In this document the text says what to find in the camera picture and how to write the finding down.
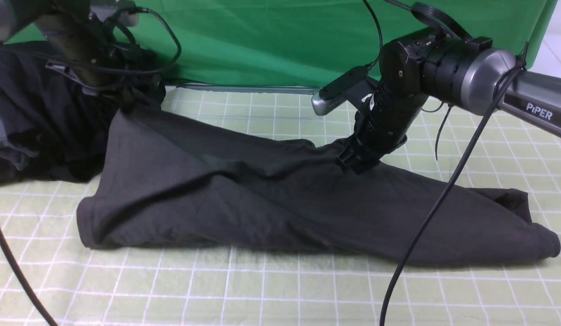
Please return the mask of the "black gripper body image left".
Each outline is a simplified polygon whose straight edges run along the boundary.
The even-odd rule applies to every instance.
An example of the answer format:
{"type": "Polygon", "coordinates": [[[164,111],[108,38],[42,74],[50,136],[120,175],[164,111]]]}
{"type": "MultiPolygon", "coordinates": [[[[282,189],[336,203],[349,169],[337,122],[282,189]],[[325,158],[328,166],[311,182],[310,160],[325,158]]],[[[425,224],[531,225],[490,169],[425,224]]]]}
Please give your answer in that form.
{"type": "Polygon", "coordinates": [[[84,62],[48,60],[46,68],[79,85],[82,93],[112,101],[121,109],[135,105],[160,107],[166,85],[160,74],[101,67],[84,62]]]}

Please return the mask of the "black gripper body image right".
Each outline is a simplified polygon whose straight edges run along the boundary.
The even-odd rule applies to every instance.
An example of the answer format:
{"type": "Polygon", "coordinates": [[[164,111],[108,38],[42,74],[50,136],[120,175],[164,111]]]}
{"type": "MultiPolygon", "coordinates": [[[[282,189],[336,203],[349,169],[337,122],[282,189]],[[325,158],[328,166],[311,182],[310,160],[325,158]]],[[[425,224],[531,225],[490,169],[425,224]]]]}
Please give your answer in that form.
{"type": "Polygon", "coordinates": [[[351,170],[357,175],[373,169],[380,159],[402,147],[408,140],[406,135],[395,138],[376,135],[349,136],[344,148],[337,156],[337,165],[342,171],[351,170]]]}

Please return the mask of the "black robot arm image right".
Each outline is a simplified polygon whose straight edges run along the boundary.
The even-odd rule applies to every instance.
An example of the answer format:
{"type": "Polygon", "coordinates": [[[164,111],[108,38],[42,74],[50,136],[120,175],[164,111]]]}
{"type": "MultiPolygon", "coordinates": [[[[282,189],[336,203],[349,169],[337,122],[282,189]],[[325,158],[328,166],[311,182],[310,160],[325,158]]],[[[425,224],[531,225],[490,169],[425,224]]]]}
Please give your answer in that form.
{"type": "Polygon", "coordinates": [[[526,72],[520,56],[489,38],[463,41],[422,29],[387,43],[380,80],[369,65],[344,74],[341,95],[358,110],[336,163],[357,174],[407,141],[407,131],[433,97],[477,116],[502,110],[561,138],[561,78],[526,72]]]}

